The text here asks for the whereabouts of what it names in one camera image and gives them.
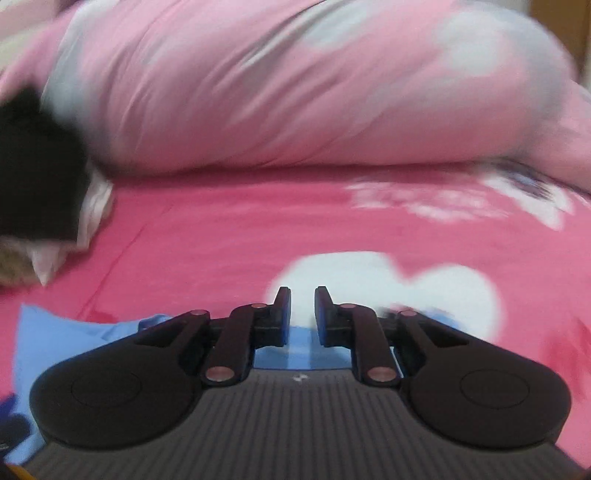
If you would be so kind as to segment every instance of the light blue garment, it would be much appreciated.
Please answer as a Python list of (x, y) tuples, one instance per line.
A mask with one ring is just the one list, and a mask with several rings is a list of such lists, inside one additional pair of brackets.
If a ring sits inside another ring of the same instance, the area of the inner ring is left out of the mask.
[[(38, 307), (23, 305), (13, 365), (17, 401), (11, 413), (25, 415), (30, 420), (32, 434), (8, 455), (7, 461), (21, 465), (43, 447), (43, 439), (29, 407), (31, 387), (39, 375), (63, 360), (120, 340), (169, 318), (156, 315), (149, 319), (116, 324), (86, 323), (59, 318)], [(288, 345), (257, 350), (254, 366), (288, 370), (350, 368), (351, 358), (346, 348), (322, 347), (315, 330), (290, 327)]]

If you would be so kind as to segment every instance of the mattress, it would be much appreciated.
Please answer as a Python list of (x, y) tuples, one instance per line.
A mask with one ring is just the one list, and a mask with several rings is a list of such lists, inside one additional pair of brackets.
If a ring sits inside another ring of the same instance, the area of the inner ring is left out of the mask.
[(219, 317), (288, 286), (292, 327), (314, 335), (326, 285), (335, 303), (410, 306), (554, 369), (573, 397), (559, 445), (591, 463), (587, 197), (496, 163), (202, 171), (115, 191), (89, 253), (45, 288), (0, 293), (0, 395), (23, 304), (101, 323)]

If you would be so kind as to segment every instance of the white heart pattern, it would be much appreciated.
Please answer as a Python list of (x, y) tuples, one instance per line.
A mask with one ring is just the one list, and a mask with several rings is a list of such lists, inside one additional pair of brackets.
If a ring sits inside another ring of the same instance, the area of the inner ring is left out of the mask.
[(300, 258), (272, 282), (265, 299), (272, 303), (279, 287), (289, 287), (291, 325), (314, 329), (314, 290), (320, 285), (329, 289), (335, 303), (357, 303), (377, 312), (405, 305), (489, 342), (496, 339), (501, 327), (501, 299), (482, 273), (462, 265), (442, 264), (405, 278), (381, 252)]

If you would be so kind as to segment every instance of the blue fabric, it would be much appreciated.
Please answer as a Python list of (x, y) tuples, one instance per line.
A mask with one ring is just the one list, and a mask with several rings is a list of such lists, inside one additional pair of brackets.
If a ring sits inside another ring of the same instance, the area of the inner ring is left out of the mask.
[[(63, 360), (120, 340), (168, 318), (156, 315), (149, 319), (117, 324), (85, 323), (59, 318), (38, 307), (23, 305), (13, 364), (16, 398), (8, 399), (2, 405), (4, 410), (10, 410), (12, 414), (21, 413), (29, 418), (32, 435), (8, 455), (7, 461), (20, 465), (43, 446), (28, 401), (31, 387), (39, 375)], [(350, 366), (349, 350), (324, 348), (320, 345), (316, 331), (303, 327), (290, 327), (288, 345), (283, 348), (261, 348), (256, 351), (254, 361), (255, 368), (269, 369), (311, 370)]]

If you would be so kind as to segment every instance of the pink blanket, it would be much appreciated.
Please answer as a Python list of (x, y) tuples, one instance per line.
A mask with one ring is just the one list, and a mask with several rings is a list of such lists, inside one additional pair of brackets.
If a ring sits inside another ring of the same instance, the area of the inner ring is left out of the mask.
[(523, 170), (264, 170), (120, 183), (90, 255), (48, 287), (0, 293), (0, 396), (22, 303), (94, 322), (293, 291), (404, 304), (554, 368), (573, 409), (560, 444), (591, 463), (591, 202)]
[(591, 106), (558, 41), (460, 0), (91, 0), (24, 82), (97, 155), (205, 165), (441, 163), (503, 155), (591, 189)]

